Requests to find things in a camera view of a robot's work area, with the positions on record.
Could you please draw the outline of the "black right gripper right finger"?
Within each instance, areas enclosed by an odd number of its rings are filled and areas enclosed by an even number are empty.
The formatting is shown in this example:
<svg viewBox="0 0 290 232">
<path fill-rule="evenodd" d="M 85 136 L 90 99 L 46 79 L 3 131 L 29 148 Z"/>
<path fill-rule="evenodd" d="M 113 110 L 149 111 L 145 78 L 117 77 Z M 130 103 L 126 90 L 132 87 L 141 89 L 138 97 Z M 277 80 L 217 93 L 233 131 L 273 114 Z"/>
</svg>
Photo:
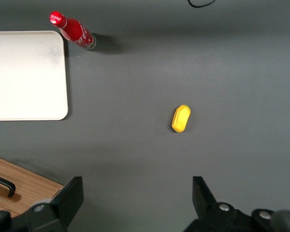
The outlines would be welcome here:
<svg viewBox="0 0 290 232">
<path fill-rule="evenodd" d="M 279 232 L 275 224 L 274 211 L 255 209 L 246 215 L 232 205 L 217 202 L 205 180 L 193 177 L 192 202 L 197 214 L 186 228 L 186 232 Z"/>
</svg>

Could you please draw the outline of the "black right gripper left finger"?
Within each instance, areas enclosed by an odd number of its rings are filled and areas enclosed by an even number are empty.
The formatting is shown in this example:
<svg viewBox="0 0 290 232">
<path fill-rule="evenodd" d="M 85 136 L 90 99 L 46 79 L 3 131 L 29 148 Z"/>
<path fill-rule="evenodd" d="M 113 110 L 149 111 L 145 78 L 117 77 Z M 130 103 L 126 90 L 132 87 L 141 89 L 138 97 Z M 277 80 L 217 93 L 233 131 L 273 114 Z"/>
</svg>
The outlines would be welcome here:
<svg viewBox="0 0 290 232">
<path fill-rule="evenodd" d="M 35 204 L 16 217 L 1 210 L 0 232 L 66 232 L 83 201 L 83 179 L 74 176 L 48 203 Z"/>
</svg>

